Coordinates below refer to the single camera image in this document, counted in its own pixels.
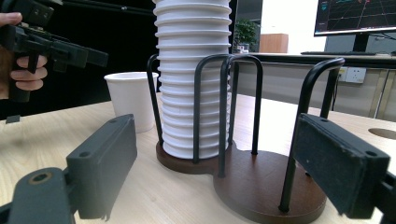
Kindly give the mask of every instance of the screw hole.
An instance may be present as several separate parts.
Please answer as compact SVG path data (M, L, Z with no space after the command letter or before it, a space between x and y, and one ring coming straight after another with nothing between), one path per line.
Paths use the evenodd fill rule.
M376 157L376 153L372 152L372 151L366 151L366 154L372 157Z
M79 154L80 157L88 157L91 153L90 152L81 152Z
M29 184L38 185L48 181L51 178L52 178L52 173L50 172L34 175L29 179Z

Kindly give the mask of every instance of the power outlet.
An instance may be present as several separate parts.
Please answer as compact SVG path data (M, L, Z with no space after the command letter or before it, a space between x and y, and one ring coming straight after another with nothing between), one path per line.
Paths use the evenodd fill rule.
M347 67L341 67L338 72L338 81L345 82L347 79Z
M349 67L346 72L346 82L363 83L366 70L366 68Z

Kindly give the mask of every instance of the human hand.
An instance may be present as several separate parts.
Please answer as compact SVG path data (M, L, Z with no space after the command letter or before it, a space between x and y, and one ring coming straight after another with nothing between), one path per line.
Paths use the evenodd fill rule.
M10 24L16 25L22 21L22 15L19 12L0 13L0 27ZM39 56L35 74L27 70L15 70L11 72L13 56L9 51L0 49L0 99L8 99L9 76L16 80L15 85L25 91L38 90L43 86L43 80L47 75L47 69L43 67L47 63L47 58ZM29 58L21 57L17 59L17 65L21 68L27 68Z
M17 65L21 68L27 68L29 57L21 57L17 59ZM47 69L43 67L47 63L47 58L44 56L38 57L37 69L35 73L30 73L27 69L14 70L11 72L11 78L16 80L15 85L24 91L35 91L43 87L42 78L47 76Z

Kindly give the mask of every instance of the stack of white paper cups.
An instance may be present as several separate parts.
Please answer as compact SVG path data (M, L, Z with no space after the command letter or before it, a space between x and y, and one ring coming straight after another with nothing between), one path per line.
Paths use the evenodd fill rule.
M192 159L195 68L209 55L228 54L230 0L153 2L163 93L163 150ZM220 66L221 62L208 63L201 75L201 159L219 154Z

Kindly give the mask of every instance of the finger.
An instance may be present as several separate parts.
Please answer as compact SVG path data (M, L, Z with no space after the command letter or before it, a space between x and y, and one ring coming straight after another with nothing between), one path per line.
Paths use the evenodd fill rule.
M30 73L27 70L12 71L11 77L16 81L34 81L46 77L47 74L47 69L45 67L40 67L35 70L34 74Z
M38 57L37 68L44 66L47 63L47 61L48 61L47 57L40 55ZM28 56L20 57L19 59L17 59L17 64L19 67L27 68L29 64L29 57Z
M35 80L35 81L17 81L15 83L17 87L24 91L35 91L43 87L43 80Z
M0 13L0 26L7 24L16 25L22 21L22 14L19 12Z

